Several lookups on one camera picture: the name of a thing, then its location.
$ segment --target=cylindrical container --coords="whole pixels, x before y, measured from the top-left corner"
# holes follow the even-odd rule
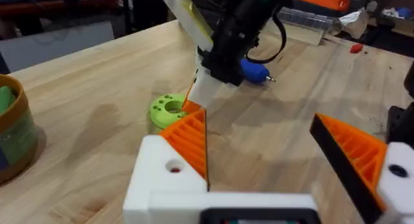
[[[0,87],[13,90],[16,101],[0,115],[0,184],[22,172],[32,161],[38,145],[35,125],[22,85],[0,74]]]

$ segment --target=screw hole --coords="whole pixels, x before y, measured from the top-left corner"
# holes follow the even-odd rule
[[[180,173],[184,168],[184,164],[176,159],[172,159],[167,162],[166,168],[170,173]]]
[[[408,178],[407,170],[400,165],[396,165],[396,164],[389,165],[388,170],[398,177]]]

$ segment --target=green ring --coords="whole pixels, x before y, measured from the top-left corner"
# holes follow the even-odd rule
[[[154,125],[166,129],[172,123],[187,115],[181,111],[186,97],[182,94],[168,94],[158,97],[149,107],[149,116]]]

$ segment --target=wooden table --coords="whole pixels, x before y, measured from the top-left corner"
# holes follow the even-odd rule
[[[324,223],[361,223],[309,134],[316,111],[381,139],[387,109],[410,98],[411,58],[325,40],[290,41],[268,65],[276,83],[223,87],[208,110],[213,190],[311,193]],[[264,58],[279,47],[265,37]],[[0,188],[0,223],[122,223],[122,202],[141,138],[158,130],[150,102],[184,93],[195,47],[177,22],[19,71],[41,144],[37,161]]]

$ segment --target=hole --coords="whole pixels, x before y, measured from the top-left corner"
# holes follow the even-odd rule
[[[177,159],[172,159],[167,162],[166,168],[171,173],[180,173],[184,169],[184,163]]]
[[[166,103],[166,111],[169,113],[180,113],[182,107],[182,102],[180,101],[169,101]]]
[[[407,170],[400,165],[392,164],[388,166],[388,170],[398,177],[408,178]]]

